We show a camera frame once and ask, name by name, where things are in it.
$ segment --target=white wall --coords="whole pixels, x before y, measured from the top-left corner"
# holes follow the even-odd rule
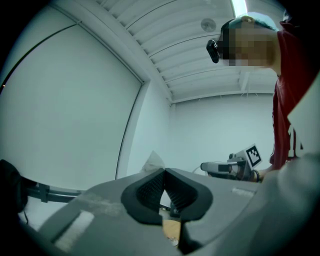
[[[114,180],[141,83],[79,26],[32,51],[0,95],[0,159],[46,185]]]
[[[274,145],[273,97],[250,94],[177,103],[167,166],[193,171],[202,162],[226,161],[256,143],[267,168]]]
[[[147,82],[139,92],[122,143],[117,168],[117,178],[137,174],[155,151],[165,166],[170,158],[170,105],[163,91]],[[170,199],[163,193],[162,205],[170,206]]]
[[[153,82],[145,84],[141,95],[144,97],[134,130],[126,176],[138,173],[152,151],[165,164],[169,157],[169,103]]]

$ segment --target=cable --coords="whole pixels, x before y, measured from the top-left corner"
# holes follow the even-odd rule
[[[252,170],[252,172],[253,172],[253,175],[256,174],[256,182],[259,182],[260,181],[260,173],[257,170]]]
[[[54,35],[66,30],[66,29],[69,29],[71,27],[74,27],[76,26],[77,24],[73,24],[73,25],[70,25],[70,26],[67,26],[63,29],[60,29],[59,31],[57,32],[54,32],[53,34],[47,36],[45,39],[41,40],[40,42],[38,42],[35,46],[33,46],[30,50],[28,50],[18,61],[17,63],[13,66],[13,68],[11,68],[11,70],[9,71],[9,73],[6,75],[5,79],[3,80],[3,82],[1,83],[1,85],[6,85],[6,83],[8,82],[10,76],[12,75],[12,73],[16,70],[16,68],[18,67],[18,65],[35,49],[37,48],[39,45],[41,45],[44,41],[48,40],[49,38],[53,37]],[[4,86],[0,86],[0,94],[3,90]]]
[[[232,167],[232,165],[231,165],[231,171],[233,171],[234,174],[235,174],[235,177],[237,177],[237,173],[235,172],[235,170],[234,170],[234,168]]]
[[[25,217],[26,224],[28,225],[28,224],[29,224],[29,219],[28,219],[28,217],[27,217],[27,215],[26,215],[25,210],[23,210],[23,213],[24,213],[24,217]]]
[[[195,169],[192,171],[192,173],[194,174],[195,171],[196,171],[198,168],[200,168],[200,167],[201,167],[201,165],[199,165],[197,168],[195,168]]]

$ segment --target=person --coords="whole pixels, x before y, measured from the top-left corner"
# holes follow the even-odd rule
[[[280,22],[277,31],[266,22],[243,15],[229,20],[221,27],[217,50],[229,66],[254,66],[274,70],[278,78],[273,95],[274,147],[271,166],[252,176],[263,180],[273,170],[303,154],[303,146],[287,116],[306,93],[318,70],[312,65],[297,26]]]

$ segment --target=red shirt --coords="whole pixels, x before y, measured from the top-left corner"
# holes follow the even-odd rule
[[[303,147],[287,116],[306,93],[317,71],[308,61],[300,39],[294,36],[294,26],[280,22],[277,32],[281,51],[281,75],[273,96],[274,148],[269,162],[280,169],[287,161],[300,157]]]

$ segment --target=white object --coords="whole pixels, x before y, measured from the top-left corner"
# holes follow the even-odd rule
[[[57,239],[54,245],[65,253],[69,253],[94,218],[95,216],[91,212],[82,211],[68,229]]]
[[[245,0],[232,0],[232,5],[236,17],[248,12]]]
[[[320,73],[288,120],[303,145],[303,153],[320,153]]]
[[[250,166],[251,171],[254,170],[262,162],[262,157],[258,151],[256,144],[253,144],[246,149],[236,153],[236,157],[243,158]]]
[[[148,172],[160,168],[165,169],[165,163],[156,152],[152,151],[148,160],[142,167],[141,172]]]
[[[179,241],[175,237],[170,237],[168,239],[173,246],[177,246],[179,244]]]

